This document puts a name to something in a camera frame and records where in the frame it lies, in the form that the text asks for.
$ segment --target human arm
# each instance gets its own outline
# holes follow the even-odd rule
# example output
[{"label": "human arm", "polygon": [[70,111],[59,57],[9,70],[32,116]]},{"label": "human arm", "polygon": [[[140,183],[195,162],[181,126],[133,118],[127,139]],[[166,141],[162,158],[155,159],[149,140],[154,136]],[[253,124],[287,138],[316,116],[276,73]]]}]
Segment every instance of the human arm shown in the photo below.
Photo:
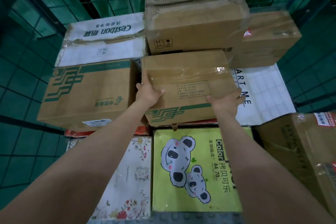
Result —
[{"label": "human arm", "polygon": [[217,117],[246,222],[335,224],[311,193],[240,126],[235,119],[238,105],[245,100],[240,94],[237,89],[218,100],[208,96],[208,101]]},{"label": "human arm", "polygon": [[145,114],[164,91],[155,91],[146,72],[136,101],[40,175],[0,212],[0,223],[86,224]]}]

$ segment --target hand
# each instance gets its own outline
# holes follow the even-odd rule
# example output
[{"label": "hand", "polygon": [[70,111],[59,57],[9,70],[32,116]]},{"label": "hand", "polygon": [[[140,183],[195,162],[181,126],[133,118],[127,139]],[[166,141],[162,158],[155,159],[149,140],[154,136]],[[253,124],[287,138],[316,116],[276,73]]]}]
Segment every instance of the hand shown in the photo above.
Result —
[{"label": "hand", "polygon": [[245,101],[245,96],[241,96],[241,93],[242,89],[237,88],[235,91],[221,99],[214,99],[211,96],[207,96],[207,100],[211,103],[216,116],[219,114],[229,115],[235,119],[238,111],[238,105]]},{"label": "hand", "polygon": [[159,100],[160,96],[165,94],[165,90],[155,90],[148,80],[147,72],[142,71],[142,83],[137,83],[136,88],[138,92],[136,93],[135,100],[143,101],[144,104],[148,105],[148,108],[155,105]]}]

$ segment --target floral patterned box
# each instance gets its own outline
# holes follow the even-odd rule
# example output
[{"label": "floral patterned box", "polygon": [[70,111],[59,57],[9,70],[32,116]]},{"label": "floral patterned box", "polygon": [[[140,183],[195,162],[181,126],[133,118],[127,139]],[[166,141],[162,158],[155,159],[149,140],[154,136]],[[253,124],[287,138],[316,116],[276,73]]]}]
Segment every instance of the floral patterned box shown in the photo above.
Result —
[{"label": "floral patterned box", "polygon": [[[78,140],[70,144],[72,148]],[[151,213],[152,137],[134,137],[91,219],[147,219]]]}]

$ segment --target koala illustration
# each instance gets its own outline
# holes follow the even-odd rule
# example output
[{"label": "koala illustration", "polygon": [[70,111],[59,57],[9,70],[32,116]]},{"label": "koala illustration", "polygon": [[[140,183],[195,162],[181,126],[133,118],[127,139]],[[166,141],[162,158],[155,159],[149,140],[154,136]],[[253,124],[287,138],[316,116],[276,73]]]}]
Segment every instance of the koala illustration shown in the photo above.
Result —
[{"label": "koala illustration", "polygon": [[181,140],[171,138],[161,152],[161,166],[170,172],[171,183],[184,187],[186,170],[190,164],[190,152],[195,148],[195,139],[184,136]]},{"label": "koala illustration", "polygon": [[205,179],[202,176],[202,168],[199,165],[195,165],[191,168],[191,173],[186,173],[187,182],[185,183],[185,189],[187,190],[189,196],[198,197],[198,199],[203,203],[207,204],[210,202],[211,197],[207,191]]}]

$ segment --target green wire cage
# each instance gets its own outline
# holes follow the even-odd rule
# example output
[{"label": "green wire cage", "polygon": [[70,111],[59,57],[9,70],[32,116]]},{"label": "green wire cage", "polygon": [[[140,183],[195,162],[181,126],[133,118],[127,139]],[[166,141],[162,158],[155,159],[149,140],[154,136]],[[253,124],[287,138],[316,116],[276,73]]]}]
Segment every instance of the green wire cage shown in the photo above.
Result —
[{"label": "green wire cage", "polygon": [[[246,0],[288,10],[302,38],[278,62],[298,112],[336,109],[336,0]],[[66,149],[64,130],[36,121],[70,23],[142,12],[145,0],[0,0],[0,209]]]}]

